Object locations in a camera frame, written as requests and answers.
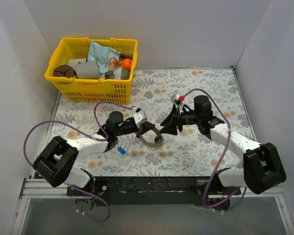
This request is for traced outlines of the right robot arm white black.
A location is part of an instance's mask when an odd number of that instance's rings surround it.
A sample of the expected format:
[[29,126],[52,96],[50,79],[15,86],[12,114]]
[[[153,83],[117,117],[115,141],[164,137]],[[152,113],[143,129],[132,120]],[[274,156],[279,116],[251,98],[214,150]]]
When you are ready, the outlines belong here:
[[208,139],[223,145],[243,161],[243,168],[225,168],[216,171],[210,183],[205,186],[209,191],[223,194],[230,187],[249,188],[260,194],[286,181],[287,175],[277,148],[272,143],[260,144],[236,131],[216,117],[209,98],[198,95],[194,98],[194,108],[183,104],[184,97],[174,94],[171,97],[172,110],[160,124],[160,133],[177,135],[185,125],[196,125],[199,132]]

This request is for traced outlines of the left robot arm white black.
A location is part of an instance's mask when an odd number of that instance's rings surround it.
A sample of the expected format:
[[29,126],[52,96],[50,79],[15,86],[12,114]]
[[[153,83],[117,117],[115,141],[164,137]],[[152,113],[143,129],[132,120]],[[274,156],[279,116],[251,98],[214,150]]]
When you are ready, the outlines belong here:
[[147,120],[143,111],[135,112],[126,120],[121,112],[114,111],[94,138],[65,140],[54,137],[34,161],[33,168],[52,187],[73,185],[82,195],[88,196],[95,189],[94,177],[86,170],[75,168],[76,159],[113,149],[119,136],[135,134],[139,138],[153,129],[155,124]]

